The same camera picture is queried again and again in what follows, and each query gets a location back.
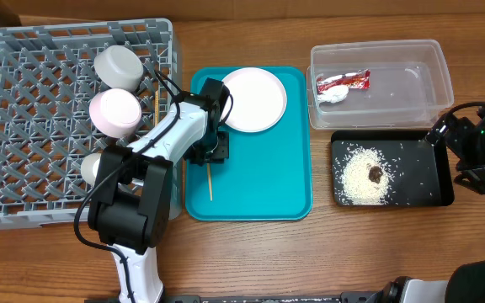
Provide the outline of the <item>grey bowl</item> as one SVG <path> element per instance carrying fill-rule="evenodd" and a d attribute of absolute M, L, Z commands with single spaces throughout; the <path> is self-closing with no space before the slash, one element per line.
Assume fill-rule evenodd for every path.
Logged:
<path fill-rule="evenodd" d="M 93 66 L 108 87 L 131 93 L 139 87 L 144 73 L 140 58 L 122 45 L 112 45 L 103 50 L 95 57 Z"/>

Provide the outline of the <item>large white plate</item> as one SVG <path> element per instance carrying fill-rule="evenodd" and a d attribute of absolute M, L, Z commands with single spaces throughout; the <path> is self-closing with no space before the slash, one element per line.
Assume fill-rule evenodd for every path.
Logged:
<path fill-rule="evenodd" d="M 255 133 L 280 121 L 287 107 L 287 93 L 273 73 L 244 67 L 230 72 L 222 81 L 232 96 L 221 116 L 227 126 Z"/>

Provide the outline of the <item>white cup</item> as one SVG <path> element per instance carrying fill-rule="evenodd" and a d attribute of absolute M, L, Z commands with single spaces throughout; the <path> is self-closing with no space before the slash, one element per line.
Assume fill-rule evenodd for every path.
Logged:
<path fill-rule="evenodd" d="M 99 170 L 100 158 L 100 153 L 92 153 L 87 155 L 82 161 L 80 172 L 83 180 L 89 185 L 94 185 L 95 183 L 97 172 Z"/>

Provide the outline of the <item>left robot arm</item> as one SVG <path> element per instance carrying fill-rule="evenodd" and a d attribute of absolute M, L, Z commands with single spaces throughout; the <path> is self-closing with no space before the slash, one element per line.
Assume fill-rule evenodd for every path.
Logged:
<path fill-rule="evenodd" d="M 208 78 L 199 93 L 173 96 L 167 116 L 141 139 L 103 150 L 80 208 L 99 234 L 92 246 L 115 259 L 121 302 L 162 298 L 156 246 L 168 226 L 174 166 L 182 159 L 203 166 L 229 157 L 229 135 L 220 128 L 232 105 L 224 82 Z"/>

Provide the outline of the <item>white rice pile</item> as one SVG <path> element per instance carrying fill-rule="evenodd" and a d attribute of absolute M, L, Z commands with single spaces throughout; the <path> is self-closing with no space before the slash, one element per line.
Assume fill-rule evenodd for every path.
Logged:
<path fill-rule="evenodd" d="M 334 193 L 341 205 L 384 206 L 390 203 L 396 170 L 386 159 L 383 150 L 361 143 L 340 141 L 333 143 Z M 380 183 L 368 179 L 372 166 L 384 172 Z"/>

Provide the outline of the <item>pink small bowl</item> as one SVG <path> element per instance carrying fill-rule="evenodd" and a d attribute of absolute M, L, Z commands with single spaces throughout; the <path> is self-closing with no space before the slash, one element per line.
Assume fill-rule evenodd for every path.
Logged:
<path fill-rule="evenodd" d="M 133 134 L 142 117 L 137 98 L 120 88 L 96 94 L 88 111 L 93 125 L 101 133 L 118 139 Z"/>

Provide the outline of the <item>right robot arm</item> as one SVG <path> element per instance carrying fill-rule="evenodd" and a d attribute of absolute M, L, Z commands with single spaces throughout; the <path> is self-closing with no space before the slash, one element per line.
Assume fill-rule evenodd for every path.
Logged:
<path fill-rule="evenodd" d="M 454 182 L 485 194 L 485 103 L 460 104 L 443 114 L 425 136 L 445 143 L 458 157 Z M 485 302 L 485 261 L 460 266 L 447 280 L 424 281 L 406 276 L 372 294 L 370 303 Z"/>

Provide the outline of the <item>brown food scrap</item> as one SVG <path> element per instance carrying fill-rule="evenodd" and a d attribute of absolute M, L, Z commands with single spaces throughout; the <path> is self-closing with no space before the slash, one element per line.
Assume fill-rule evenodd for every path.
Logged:
<path fill-rule="evenodd" d="M 369 170 L 368 179 L 372 183 L 380 183 L 384 172 L 380 166 L 372 166 Z"/>

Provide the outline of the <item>red snack wrapper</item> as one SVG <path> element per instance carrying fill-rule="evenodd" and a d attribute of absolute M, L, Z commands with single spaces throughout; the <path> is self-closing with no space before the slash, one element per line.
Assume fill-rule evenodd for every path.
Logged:
<path fill-rule="evenodd" d="M 332 87 L 344 85 L 348 89 L 368 89 L 370 87 L 370 70 L 359 70 L 336 76 L 318 78 L 317 92 L 324 93 Z"/>

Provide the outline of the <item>white tissue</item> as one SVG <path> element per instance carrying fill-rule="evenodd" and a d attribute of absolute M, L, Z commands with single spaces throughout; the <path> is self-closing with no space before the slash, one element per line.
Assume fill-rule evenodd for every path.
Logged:
<path fill-rule="evenodd" d="M 349 87 L 346 85 L 332 86 L 317 95 L 317 102 L 319 104 L 331 103 L 335 104 L 347 98 L 349 94 Z"/>

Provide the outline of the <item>wooden chopstick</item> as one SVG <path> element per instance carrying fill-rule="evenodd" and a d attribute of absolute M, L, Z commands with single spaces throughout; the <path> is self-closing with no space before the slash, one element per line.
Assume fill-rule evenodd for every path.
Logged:
<path fill-rule="evenodd" d="M 207 163 L 207 165 L 206 165 L 206 171 L 207 171 L 207 181 L 208 181 L 210 201 L 213 201 L 211 165 L 209 163 Z"/>
<path fill-rule="evenodd" d="M 154 106 L 153 122 L 154 122 L 154 125 L 156 126 L 159 121 L 159 91 L 155 92 L 153 106 Z"/>

